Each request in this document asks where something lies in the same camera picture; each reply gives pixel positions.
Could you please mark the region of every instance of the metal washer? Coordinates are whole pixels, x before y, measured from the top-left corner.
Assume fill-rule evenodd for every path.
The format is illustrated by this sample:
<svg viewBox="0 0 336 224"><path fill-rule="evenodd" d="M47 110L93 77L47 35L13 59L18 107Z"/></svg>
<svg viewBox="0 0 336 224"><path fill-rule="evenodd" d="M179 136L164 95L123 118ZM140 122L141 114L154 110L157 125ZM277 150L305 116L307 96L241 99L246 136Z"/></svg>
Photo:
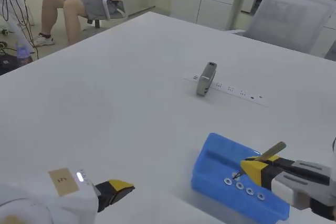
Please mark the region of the metal washer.
<svg viewBox="0 0 336 224"><path fill-rule="evenodd" d="M248 194L248 195L253 195L254 194L254 192L253 192L253 190L251 189L251 188L246 188L246 193Z"/></svg>
<svg viewBox="0 0 336 224"><path fill-rule="evenodd" d="M228 186L232 185L232 180L230 178L224 178L224 183Z"/></svg>
<svg viewBox="0 0 336 224"><path fill-rule="evenodd" d="M258 193L257 195L258 199L264 201L265 200L265 195L263 195L262 193Z"/></svg>
<svg viewBox="0 0 336 224"><path fill-rule="evenodd" d="M244 189L244 185L243 185L241 182L237 182L236 187L237 187L239 190L243 190L243 189Z"/></svg>

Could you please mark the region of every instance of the chair armrest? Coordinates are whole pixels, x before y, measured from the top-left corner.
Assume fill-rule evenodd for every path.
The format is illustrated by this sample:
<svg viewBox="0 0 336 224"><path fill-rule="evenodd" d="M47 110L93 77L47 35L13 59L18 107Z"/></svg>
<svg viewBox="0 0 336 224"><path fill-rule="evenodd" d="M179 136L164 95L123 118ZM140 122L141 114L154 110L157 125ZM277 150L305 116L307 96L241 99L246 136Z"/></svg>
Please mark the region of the chair armrest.
<svg viewBox="0 0 336 224"><path fill-rule="evenodd" d="M239 35L239 36L244 36L244 33L245 33L244 30L229 30L229 31L226 31L226 32L230 33L230 34Z"/></svg>
<svg viewBox="0 0 336 224"><path fill-rule="evenodd" d="M124 0L103 0L103 6L104 6L107 20L110 20L111 16L110 16L109 8L108 8L108 1L119 1L119 2L124 3ZM127 14L123 10L120 10L118 7L117 7L117 12L119 12L123 18L127 17Z"/></svg>

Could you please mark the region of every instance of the led light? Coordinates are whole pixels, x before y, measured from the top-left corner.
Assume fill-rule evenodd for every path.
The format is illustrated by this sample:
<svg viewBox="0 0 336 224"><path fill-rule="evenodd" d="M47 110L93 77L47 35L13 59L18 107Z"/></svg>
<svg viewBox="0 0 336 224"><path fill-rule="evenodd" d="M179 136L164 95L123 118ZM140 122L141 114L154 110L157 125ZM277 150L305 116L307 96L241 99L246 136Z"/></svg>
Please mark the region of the led light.
<svg viewBox="0 0 336 224"><path fill-rule="evenodd" d="M84 181L82 173L77 173L77 177L78 177L79 181L81 181L81 182Z"/></svg>

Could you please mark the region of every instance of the water bottle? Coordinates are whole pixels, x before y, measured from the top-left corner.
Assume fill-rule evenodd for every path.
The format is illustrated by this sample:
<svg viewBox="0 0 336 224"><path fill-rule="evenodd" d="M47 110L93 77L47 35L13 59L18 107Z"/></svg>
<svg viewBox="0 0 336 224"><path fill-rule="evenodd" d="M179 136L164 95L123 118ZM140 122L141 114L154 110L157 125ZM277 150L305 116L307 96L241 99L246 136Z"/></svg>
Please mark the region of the water bottle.
<svg viewBox="0 0 336 224"><path fill-rule="evenodd" d="M16 46L17 62L19 67L27 65L33 61L29 50L23 43L17 42L15 46Z"/></svg>

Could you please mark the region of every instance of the screwdriver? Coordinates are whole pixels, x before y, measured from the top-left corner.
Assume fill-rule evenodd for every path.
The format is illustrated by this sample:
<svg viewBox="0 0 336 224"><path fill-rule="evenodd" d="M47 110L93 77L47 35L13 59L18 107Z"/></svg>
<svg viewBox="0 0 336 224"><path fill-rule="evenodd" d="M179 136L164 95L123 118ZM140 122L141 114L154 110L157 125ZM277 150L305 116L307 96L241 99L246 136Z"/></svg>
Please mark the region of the screwdriver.
<svg viewBox="0 0 336 224"><path fill-rule="evenodd" d="M261 156L257 157L256 159L254 159L254 161L266 161L269 158L273 157L274 155L278 154L279 152L281 152L283 149L286 148L286 144L284 142L279 142L276 145L274 145L271 149L265 151ZM240 176L243 176L244 174L246 174L244 172L244 170L241 170L239 173L237 173L232 179L236 179L239 178Z"/></svg>

